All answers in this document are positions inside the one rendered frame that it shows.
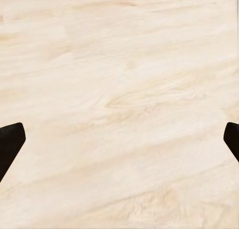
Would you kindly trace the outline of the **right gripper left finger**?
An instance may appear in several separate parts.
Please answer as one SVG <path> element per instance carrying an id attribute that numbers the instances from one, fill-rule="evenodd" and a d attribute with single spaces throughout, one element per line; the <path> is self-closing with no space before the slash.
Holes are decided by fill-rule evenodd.
<path id="1" fill-rule="evenodd" d="M 0 182 L 26 141 L 21 122 L 0 128 Z"/>

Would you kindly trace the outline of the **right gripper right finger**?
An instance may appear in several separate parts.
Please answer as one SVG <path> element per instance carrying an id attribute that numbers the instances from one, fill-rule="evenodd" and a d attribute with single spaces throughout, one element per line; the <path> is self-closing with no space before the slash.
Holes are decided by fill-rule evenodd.
<path id="1" fill-rule="evenodd" d="M 223 140 L 239 161 L 239 124 L 228 122 L 225 128 Z"/>

